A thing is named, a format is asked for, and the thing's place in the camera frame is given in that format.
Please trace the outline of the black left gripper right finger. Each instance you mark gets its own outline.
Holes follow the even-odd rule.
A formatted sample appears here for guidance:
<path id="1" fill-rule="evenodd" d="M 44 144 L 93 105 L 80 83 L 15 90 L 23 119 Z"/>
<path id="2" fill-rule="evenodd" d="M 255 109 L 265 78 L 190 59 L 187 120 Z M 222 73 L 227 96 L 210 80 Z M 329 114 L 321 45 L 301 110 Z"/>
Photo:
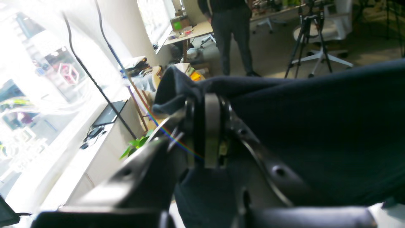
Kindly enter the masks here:
<path id="1" fill-rule="evenodd" d="M 204 167 L 229 172 L 233 228 L 376 228 L 366 207 L 336 207 L 269 151 L 224 98 L 204 97 Z"/>

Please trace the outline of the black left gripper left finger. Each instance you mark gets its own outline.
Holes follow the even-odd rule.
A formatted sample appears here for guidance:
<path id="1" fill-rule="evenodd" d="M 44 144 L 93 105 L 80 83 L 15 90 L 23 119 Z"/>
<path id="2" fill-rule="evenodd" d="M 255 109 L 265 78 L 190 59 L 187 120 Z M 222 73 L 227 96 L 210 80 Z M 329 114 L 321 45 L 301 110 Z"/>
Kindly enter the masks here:
<path id="1" fill-rule="evenodd" d="M 78 201 L 40 213 L 32 228 L 174 228 L 174 188 L 202 159 L 194 151 L 194 108 L 187 98 L 113 176 Z"/>

